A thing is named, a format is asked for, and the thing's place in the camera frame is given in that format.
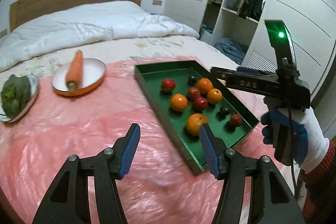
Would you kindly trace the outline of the right gloved hand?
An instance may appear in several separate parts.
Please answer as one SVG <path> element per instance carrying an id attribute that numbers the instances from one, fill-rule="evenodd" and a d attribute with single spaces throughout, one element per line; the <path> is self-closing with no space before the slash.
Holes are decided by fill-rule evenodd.
<path id="1" fill-rule="evenodd" d="M 334 148 L 329 139 L 324 137 L 314 110 L 309 108 L 305 112 L 274 108 L 261 117 L 265 144 L 273 143 L 274 129 L 272 123 L 292 128 L 296 134 L 293 142 L 293 155 L 299 167 L 309 173 L 324 173 L 334 157 Z"/>

